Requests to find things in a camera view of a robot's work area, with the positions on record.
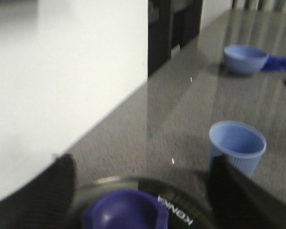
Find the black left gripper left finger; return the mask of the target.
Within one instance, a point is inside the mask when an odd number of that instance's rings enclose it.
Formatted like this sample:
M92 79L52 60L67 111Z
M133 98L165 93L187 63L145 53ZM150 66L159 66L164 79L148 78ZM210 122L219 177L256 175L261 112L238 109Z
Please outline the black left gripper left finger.
M61 229L73 199L74 183L74 160L65 154L0 201L0 229Z

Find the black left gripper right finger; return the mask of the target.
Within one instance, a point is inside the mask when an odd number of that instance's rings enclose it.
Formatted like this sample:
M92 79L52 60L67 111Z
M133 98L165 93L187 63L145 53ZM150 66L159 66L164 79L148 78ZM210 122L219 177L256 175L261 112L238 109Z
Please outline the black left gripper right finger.
M207 195L219 229L286 229L286 204L232 166L214 157Z

